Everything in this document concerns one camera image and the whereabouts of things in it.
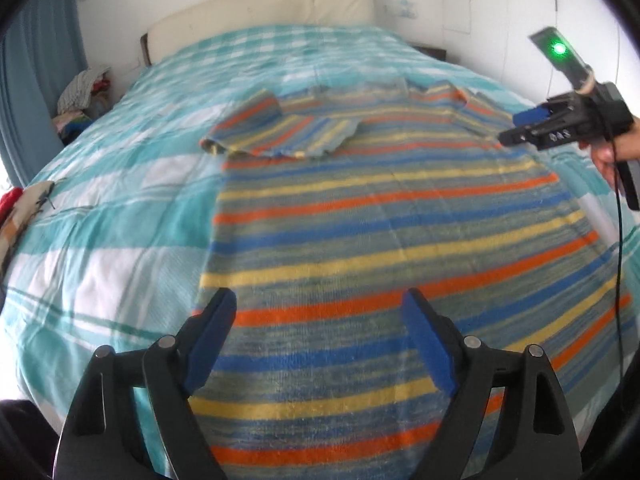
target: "blue gripper pad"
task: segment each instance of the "blue gripper pad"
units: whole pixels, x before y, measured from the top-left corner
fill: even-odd
[[[537,106],[531,110],[524,110],[513,115],[514,126],[526,126],[527,124],[541,123],[549,118],[549,110],[543,106]]]
[[[410,292],[402,295],[402,320],[436,387],[453,397],[458,389],[453,357]]]
[[[189,352],[187,375],[182,382],[182,387],[190,396],[204,386],[222,350],[236,319],[236,295],[228,291],[220,298],[217,307],[209,305],[209,308],[215,308],[215,312]]]

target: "teal and white plaid sheet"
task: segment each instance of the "teal and white plaid sheet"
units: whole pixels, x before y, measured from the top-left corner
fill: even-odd
[[[59,428],[97,346],[137,349],[178,330],[194,305],[222,180],[222,158],[204,153],[198,141],[231,107],[260,88],[282,95],[395,78],[423,86],[449,80],[511,112],[530,104],[375,27],[230,32],[146,70],[35,179],[57,184],[4,280],[0,338],[14,355],[0,380],[17,380]],[[593,168],[561,155],[549,160],[578,196],[589,173],[584,194],[598,196],[593,208],[601,218],[613,215]],[[633,292],[640,290],[638,236],[629,238]],[[152,428],[144,399],[141,407]],[[154,452],[159,463],[161,450]]]

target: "silver screw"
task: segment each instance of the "silver screw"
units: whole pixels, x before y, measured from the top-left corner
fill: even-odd
[[[97,358],[107,357],[110,353],[111,347],[108,345],[98,346],[98,348],[95,349],[95,356]]]
[[[465,346],[467,348],[480,348],[482,346],[482,341],[474,335],[468,335],[465,337]]]
[[[529,347],[529,353],[533,355],[533,357],[542,357],[545,354],[545,351],[538,345],[531,345]]]
[[[160,348],[171,348],[173,345],[175,345],[175,337],[172,335],[164,335],[158,340]]]

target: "red cloth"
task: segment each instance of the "red cloth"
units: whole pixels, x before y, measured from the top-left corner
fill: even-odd
[[[14,208],[18,199],[22,196],[22,188],[14,187],[11,191],[6,192],[2,198],[0,198],[0,225],[4,224],[4,221],[9,216],[11,209]]]

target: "wall socket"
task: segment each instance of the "wall socket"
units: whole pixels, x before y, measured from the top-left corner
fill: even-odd
[[[418,18],[415,2],[411,0],[395,0],[390,4],[385,4],[385,13],[408,20],[416,20]]]

